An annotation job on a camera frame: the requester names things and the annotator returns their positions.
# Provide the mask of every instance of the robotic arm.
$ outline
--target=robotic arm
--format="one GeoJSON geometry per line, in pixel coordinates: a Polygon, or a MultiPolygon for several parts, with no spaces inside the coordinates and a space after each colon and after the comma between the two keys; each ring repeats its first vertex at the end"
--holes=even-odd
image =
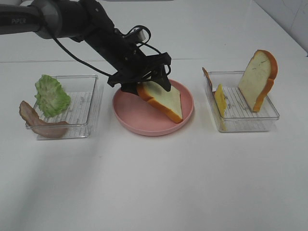
{"type": "Polygon", "coordinates": [[[168,53],[160,53],[147,44],[150,31],[144,26],[135,26],[122,34],[96,0],[34,0],[29,6],[0,4],[0,35],[22,32],[35,32],[44,39],[55,40],[74,59],[107,75],[110,86],[121,84],[122,91],[138,95],[136,85],[144,81],[154,81],[166,91],[171,89],[167,78],[171,58],[168,53]],[[149,35],[146,42],[143,42],[144,30],[149,35]],[[117,72],[107,74],[76,58],[57,38],[85,41],[117,72]],[[158,54],[146,56],[140,50],[144,45],[158,54]]]}

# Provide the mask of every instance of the yellow cheese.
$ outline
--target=yellow cheese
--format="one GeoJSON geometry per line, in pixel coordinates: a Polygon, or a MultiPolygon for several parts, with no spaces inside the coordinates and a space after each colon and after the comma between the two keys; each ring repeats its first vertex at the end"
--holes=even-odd
{"type": "Polygon", "coordinates": [[[221,117],[225,116],[225,110],[227,108],[226,98],[222,91],[222,85],[219,84],[215,92],[215,100],[220,112],[221,117]]]}

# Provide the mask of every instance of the bread crust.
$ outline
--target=bread crust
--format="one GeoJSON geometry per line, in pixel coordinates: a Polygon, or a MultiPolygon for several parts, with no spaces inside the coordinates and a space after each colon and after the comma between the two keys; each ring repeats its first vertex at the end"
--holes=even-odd
{"type": "Polygon", "coordinates": [[[152,107],[166,114],[173,122],[180,123],[183,121],[183,119],[179,117],[177,114],[175,114],[172,110],[161,105],[158,101],[155,100],[155,98],[149,95],[148,92],[143,87],[142,83],[137,84],[137,92],[140,98],[142,98],[144,101],[147,101],[147,103],[150,104],[152,107]]]}
{"type": "Polygon", "coordinates": [[[261,106],[263,104],[263,101],[264,101],[264,98],[267,96],[267,94],[269,93],[269,91],[271,90],[271,88],[273,87],[274,85],[274,79],[276,78],[277,76],[277,73],[278,73],[278,65],[277,65],[277,61],[276,59],[274,58],[274,56],[268,52],[268,51],[265,51],[265,50],[257,50],[254,54],[254,57],[255,55],[258,53],[258,52],[262,52],[264,53],[269,61],[270,61],[270,66],[271,66],[271,70],[270,70],[270,75],[268,77],[268,80],[267,80],[267,83],[264,87],[264,89],[262,90],[262,92],[259,94],[259,96],[257,97],[257,100],[256,100],[256,103],[254,105],[254,108],[253,108],[253,112],[259,112],[260,109],[261,109],[261,106]]]}

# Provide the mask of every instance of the white wall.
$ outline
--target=white wall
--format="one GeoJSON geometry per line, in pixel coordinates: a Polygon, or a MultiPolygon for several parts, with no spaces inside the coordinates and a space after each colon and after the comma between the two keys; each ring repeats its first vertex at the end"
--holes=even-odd
{"type": "Polygon", "coordinates": [[[308,0],[255,0],[308,52],[308,0]]]}

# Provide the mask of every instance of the black cable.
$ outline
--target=black cable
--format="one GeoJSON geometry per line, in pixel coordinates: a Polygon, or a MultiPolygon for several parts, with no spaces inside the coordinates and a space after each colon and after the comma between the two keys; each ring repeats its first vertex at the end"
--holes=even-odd
{"type": "Polygon", "coordinates": [[[87,62],[85,62],[85,61],[83,61],[83,60],[81,60],[81,59],[79,59],[79,58],[77,58],[76,56],[74,56],[54,35],[53,35],[53,32],[51,31],[51,29],[47,26],[47,25],[45,25],[45,28],[46,28],[46,30],[48,31],[48,33],[49,33],[49,35],[52,37],[52,39],[62,48],[62,50],[64,50],[69,56],[71,56],[73,59],[75,59],[76,61],[78,61],[78,62],[80,62],[80,63],[82,63],[82,64],[84,64],[85,66],[88,66],[89,68],[91,68],[91,69],[93,69],[93,70],[95,70],[95,71],[97,71],[97,72],[99,72],[99,73],[101,73],[101,74],[103,74],[103,75],[105,75],[105,76],[108,76],[108,77],[111,77],[112,75],[111,74],[108,74],[108,73],[106,73],[106,72],[104,72],[104,71],[101,71],[100,69],[98,69],[98,68],[96,68],[96,67],[94,67],[94,66],[92,66],[91,64],[89,64],[89,63],[87,63],[87,62]]]}

